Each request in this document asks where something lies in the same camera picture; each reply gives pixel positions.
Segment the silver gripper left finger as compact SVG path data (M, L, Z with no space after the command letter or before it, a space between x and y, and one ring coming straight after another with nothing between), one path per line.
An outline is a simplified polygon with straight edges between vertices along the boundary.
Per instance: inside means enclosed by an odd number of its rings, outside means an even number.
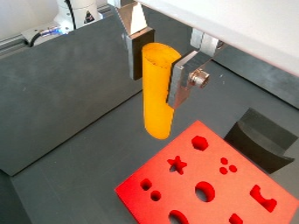
M137 1L115 1L117 14L125 27L130 77L143 77L143 46L155 41L155 30L147 25L143 6Z

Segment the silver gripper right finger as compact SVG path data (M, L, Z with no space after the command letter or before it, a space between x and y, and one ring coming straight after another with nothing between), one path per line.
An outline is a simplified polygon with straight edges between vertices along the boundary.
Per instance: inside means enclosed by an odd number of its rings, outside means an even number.
M205 88L210 74L205 67L225 49L225 42L198 29L191 32L194 50L173 63L167 104L178 109L190 96L191 88Z

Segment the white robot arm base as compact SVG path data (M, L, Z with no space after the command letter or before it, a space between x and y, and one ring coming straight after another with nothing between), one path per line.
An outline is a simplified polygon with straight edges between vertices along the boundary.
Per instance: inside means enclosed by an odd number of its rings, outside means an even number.
M69 33L101 20L97 0L56 0L59 13L54 21Z

